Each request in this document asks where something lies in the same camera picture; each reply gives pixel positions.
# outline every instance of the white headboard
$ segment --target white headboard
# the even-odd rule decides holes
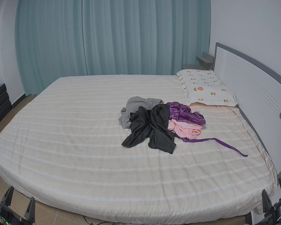
[[[216,43],[213,70],[234,93],[242,115],[246,115],[281,175],[281,76],[220,43]]]

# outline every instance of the gray garment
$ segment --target gray garment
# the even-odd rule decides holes
[[[119,117],[119,122],[124,129],[129,129],[131,126],[131,121],[129,120],[130,113],[135,113],[142,106],[147,110],[151,110],[154,106],[164,103],[162,99],[156,98],[141,98],[139,96],[131,97],[127,101],[126,107],[121,109],[121,116]]]

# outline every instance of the striped bed sheet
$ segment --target striped bed sheet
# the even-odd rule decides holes
[[[206,119],[171,155],[148,139],[121,146],[133,96],[185,103],[176,75],[73,76],[56,80],[0,133],[0,176],[37,201],[112,222],[183,224],[245,215],[273,195],[272,161],[236,107],[193,104]]]

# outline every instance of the purple belt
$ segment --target purple belt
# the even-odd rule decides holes
[[[203,141],[209,141],[209,140],[215,140],[217,143],[223,145],[224,147],[230,148],[238,152],[240,155],[244,157],[248,157],[248,155],[244,155],[242,152],[240,152],[238,149],[224,143],[223,141],[217,139],[217,138],[204,138],[204,139],[187,139],[187,138],[182,138],[184,142],[203,142]]]

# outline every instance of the wall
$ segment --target wall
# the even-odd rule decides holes
[[[0,83],[5,83],[13,104],[24,94],[15,51],[15,16],[18,0],[0,0]]]
[[[209,54],[216,42],[253,57],[281,75],[281,1],[211,0]],[[280,186],[272,203],[281,197]],[[252,211],[253,224],[264,218]]]

